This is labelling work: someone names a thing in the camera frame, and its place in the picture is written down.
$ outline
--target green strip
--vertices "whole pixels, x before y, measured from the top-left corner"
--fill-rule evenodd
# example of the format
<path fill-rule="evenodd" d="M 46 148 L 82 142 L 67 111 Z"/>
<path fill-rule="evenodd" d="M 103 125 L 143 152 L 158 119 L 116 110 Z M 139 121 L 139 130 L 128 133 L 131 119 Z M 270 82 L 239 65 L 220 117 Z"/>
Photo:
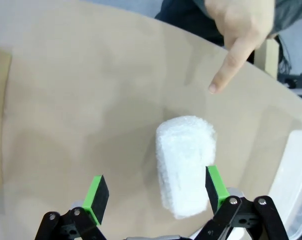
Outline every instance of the green strip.
<path fill-rule="evenodd" d="M 93 220 L 96 222 L 96 225 L 100 225 L 100 223 L 97 220 L 97 218 L 92 210 L 92 204 L 94 201 L 94 197 L 95 197 L 97 188 L 99 187 L 101 178 L 102 178 L 102 175 L 95 176 L 93 178 L 89 191 L 87 192 L 84 203 L 82 205 L 82 208 L 84 208 L 85 211 L 87 211 L 89 214 L 91 214 L 91 216 L 93 217 Z"/>
<path fill-rule="evenodd" d="M 220 176 L 220 173 L 219 173 L 216 165 L 208 166 L 208 170 L 209 170 L 212 182 L 214 184 L 215 191 L 216 191 L 217 196 L 218 196 L 217 209 L 219 209 L 220 206 L 222 205 L 222 203 L 224 202 L 224 200 L 226 198 L 228 198 L 230 196 L 230 194 L 227 191 L 227 189 L 226 189 L 226 187 L 223 183 L 223 180 Z"/>

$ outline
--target hand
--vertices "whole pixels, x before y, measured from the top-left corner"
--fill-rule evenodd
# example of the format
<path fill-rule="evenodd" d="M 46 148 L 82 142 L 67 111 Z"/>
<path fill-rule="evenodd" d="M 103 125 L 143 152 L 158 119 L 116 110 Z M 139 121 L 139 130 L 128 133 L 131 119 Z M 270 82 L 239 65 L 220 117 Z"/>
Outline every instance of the hand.
<path fill-rule="evenodd" d="M 205 0 L 229 50 L 209 91 L 219 93 L 273 28 L 275 0 Z"/>

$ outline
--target table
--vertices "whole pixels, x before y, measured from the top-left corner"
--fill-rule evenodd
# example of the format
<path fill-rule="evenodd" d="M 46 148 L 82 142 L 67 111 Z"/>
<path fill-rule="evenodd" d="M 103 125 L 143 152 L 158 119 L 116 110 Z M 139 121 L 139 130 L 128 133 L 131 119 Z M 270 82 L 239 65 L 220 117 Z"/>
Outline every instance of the table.
<path fill-rule="evenodd" d="M 7 239 L 32 239 L 45 212 L 65 213 L 99 174 L 110 191 L 108 239 L 197 230 L 210 208 L 175 220 L 160 200 L 155 130 L 176 116 L 214 125 L 227 186 L 249 199 L 268 193 L 289 133 L 302 129 L 299 97 L 249 63 L 209 94 L 224 49 L 138 14 L 56 2 L 24 0 L 0 14 L 0 47 L 12 53 L 2 135 Z"/>

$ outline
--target person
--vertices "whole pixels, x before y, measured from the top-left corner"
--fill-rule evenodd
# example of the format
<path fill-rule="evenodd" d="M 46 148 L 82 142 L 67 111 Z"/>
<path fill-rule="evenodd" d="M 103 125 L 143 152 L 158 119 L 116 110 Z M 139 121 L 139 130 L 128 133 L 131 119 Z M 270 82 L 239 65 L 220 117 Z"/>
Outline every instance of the person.
<path fill-rule="evenodd" d="M 229 51 L 209 91 L 221 92 L 266 38 L 302 19 L 302 0 L 163 0 L 156 19 Z"/>

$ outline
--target bolt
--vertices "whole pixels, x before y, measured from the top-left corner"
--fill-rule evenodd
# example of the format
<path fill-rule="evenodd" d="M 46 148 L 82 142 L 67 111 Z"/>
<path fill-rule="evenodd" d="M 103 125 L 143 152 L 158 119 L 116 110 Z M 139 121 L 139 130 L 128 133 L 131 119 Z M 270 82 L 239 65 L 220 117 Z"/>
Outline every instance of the bolt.
<path fill-rule="evenodd" d="M 50 215 L 50 220 L 53 220 L 53 219 L 55 219 L 55 214 L 54 214 L 54 213 L 52 213 L 52 214 Z"/>
<path fill-rule="evenodd" d="M 234 204 L 237 204 L 236 198 L 233 198 L 233 197 L 232 197 L 232 198 L 230 199 L 230 204 L 233 204 L 233 205 L 234 205 Z"/>
<path fill-rule="evenodd" d="M 80 215 L 80 210 L 79 209 L 74 210 L 74 215 L 76 216 Z"/>
<path fill-rule="evenodd" d="M 260 199 L 259 199 L 259 204 L 260 204 L 260 205 L 266 205 L 265 199 L 264 199 L 264 198 L 260 198 Z"/>

